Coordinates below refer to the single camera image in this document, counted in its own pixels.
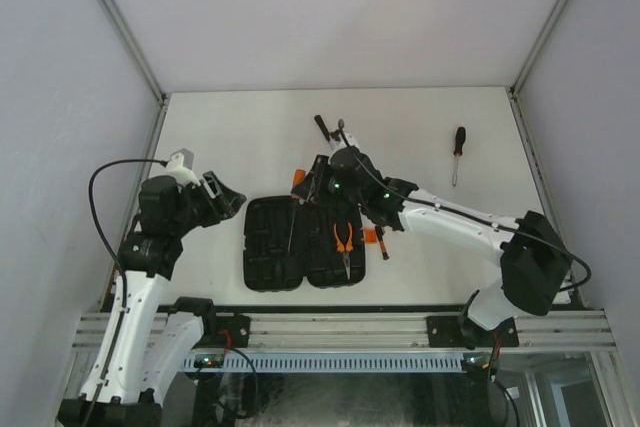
screwdriver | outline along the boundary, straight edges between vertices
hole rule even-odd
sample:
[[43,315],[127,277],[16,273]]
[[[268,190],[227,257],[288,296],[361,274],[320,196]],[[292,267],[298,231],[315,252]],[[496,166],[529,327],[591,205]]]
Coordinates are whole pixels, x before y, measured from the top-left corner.
[[376,225],[376,237],[378,238],[378,242],[380,243],[380,250],[382,251],[382,258],[384,260],[389,260],[389,254],[387,253],[387,246],[384,245],[384,240],[382,240],[382,236],[384,235],[382,231],[382,227]]
[[[307,175],[307,173],[304,170],[297,169],[296,173],[293,174],[293,186],[291,188],[293,189],[293,187],[295,187],[300,182],[302,182],[304,180],[305,175]],[[293,212],[291,213],[291,230],[289,231],[289,245],[287,247],[287,255],[291,254],[291,241],[293,240],[293,226],[295,225],[296,212],[298,211],[298,206],[300,205],[300,202],[301,202],[300,197],[298,197],[296,194],[291,194],[291,197],[294,199],[294,203],[293,203]]]
[[455,146],[453,148],[453,155],[455,156],[454,164],[453,164],[453,179],[451,183],[455,187],[458,183],[458,160],[462,156],[462,146],[464,142],[467,140],[467,129],[464,127],[458,127],[456,130],[456,138],[455,138]]

red-handled screwdriver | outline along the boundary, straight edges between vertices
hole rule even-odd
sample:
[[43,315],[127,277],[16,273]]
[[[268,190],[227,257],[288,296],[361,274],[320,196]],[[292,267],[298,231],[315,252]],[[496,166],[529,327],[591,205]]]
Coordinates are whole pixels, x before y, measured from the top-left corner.
[[380,243],[380,250],[382,251],[382,258],[384,260],[389,260],[389,254],[387,253],[387,246],[384,245],[384,240],[382,239],[383,235],[384,235],[384,232],[382,230],[382,227],[380,227],[379,225],[376,225],[376,237],[378,238],[378,242]]
[[467,129],[464,127],[458,127],[456,130],[456,138],[455,138],[455,146],[453,148],[453,155],[455,157],[453,164],[453,179],[451,183],[455,187],[458,183],[458,160],[462,156],[462,146],[464,142],[467,140]]

white table surface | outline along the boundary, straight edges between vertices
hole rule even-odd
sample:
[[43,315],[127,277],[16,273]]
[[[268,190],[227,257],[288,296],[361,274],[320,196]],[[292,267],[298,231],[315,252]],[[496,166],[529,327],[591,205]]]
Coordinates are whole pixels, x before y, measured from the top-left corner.
[[[195,153],[194,171],[213,170],[249,200],[287,194],[295,169],[308,170],[328,145],[313,121],[339,118],[383,175],[417,183],[444,199],[484,212],[523,216],[542,211],[506,92],[491,88],[340,89],[173,94],[156,158],[180,148]],[[458,185],[452,187],[453,137],[467,129]],[[154,167],[151,175],[160,169]],[[492,283],[498,267],[434,237],[389,232],[391,256],[367,246],[366,277],[357,285],[259,293],[243,281],[245,208],[183,240],[163,303],[209,297],[217,305],[388,306],[464,303]],[[566,294],[556,302],[567,302]]]

tool handle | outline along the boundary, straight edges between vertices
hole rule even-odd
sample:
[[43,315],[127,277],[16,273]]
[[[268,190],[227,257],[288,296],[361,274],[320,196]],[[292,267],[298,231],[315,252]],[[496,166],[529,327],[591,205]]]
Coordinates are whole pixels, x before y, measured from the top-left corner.
[[378,237],[376,236],[376,231],[374,229],[365,229],[362,228],[362,242],[365,244],[377,244]]
[[467,140],[467,129],[464,127],[458,127],[456,130],[456,141],[455,146],[453,148],[453,155],[457,155],[460,157],[462,155],[462,146]]
[[327,124],[325,124],[324,120],[322,120],[322,116],[316,115],[313,120],[315,120],[316,124],[318,124],[318,127],[320,127],[320,131],[322,132],[322,135],[324,135],[325,140],[329,142],[331,136],[329,134],[329,129],[327,129]]
[[[307,172],[302,169],[296,169],[295,174],[293,174],[293,182],[291,183],[291,190],[294,189],[300,182],[302,182],[307,175]],[[300,196],[296,194],[291,194],[291,197],[294,199],[299,199]]]
[[382,227],[380,227],[379,225],[376,225],[376,237],[378,237],[378,242],[380,243],[382,258],[383,260],[389,260],[389,254],[387,253],[387,246],[384,245],[384,240],[382,240],[383,235],[384,235],[384,232],[382,230]]
[[336,250],[338,252],[353,251],[353,226],[351,222],[346,224],[344,222],[336,222],[333,224],[333,235],[336,238]]

screwdriver shaft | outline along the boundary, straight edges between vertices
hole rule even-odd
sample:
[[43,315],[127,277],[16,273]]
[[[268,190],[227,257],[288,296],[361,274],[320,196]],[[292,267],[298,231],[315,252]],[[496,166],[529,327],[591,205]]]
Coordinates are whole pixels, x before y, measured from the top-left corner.
[[455,160],[453,161],[453,179],[451,179],[451,183],[453,184],[454,187],[458,183],[458,160],[459,159],[460,159],[460,156],[456,155]]
[[291,241],[293,240],[293,226],[296,223],[296,212],[298,211],[298,203],[293,204],[293,214],[291,214],[291,229],[289,230],[289,245],[287,246],[287,254],[291,253]]

